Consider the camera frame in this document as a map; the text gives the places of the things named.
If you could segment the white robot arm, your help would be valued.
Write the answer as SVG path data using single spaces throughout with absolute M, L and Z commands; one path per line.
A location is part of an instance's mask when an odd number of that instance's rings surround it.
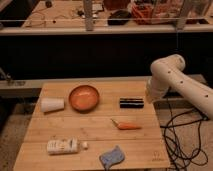
M 213 120 L 213 89 L 185 75 L 184 68 L 185 60 L 178 54 L 153 61 L 146 84 L 147 101 L 157 101 L 172 88 Z

